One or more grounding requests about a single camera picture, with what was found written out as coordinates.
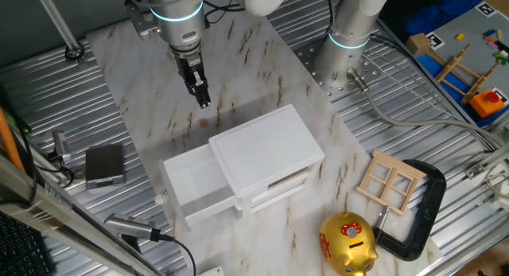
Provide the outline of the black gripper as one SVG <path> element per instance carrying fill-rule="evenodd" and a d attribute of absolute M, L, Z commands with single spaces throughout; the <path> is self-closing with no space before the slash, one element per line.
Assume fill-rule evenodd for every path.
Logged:
<path fill-rule="evenodd" d="M 178 72 L 185 81 L 188 93 L 196 99 L 200 108 L 206 108 L 210 105 L 211 100 L 208 93 L 208 81 L 201 75 L 203 65 L 200 47 L 201 45 L 193 47 L 170 46 L 177 62 Z"/>

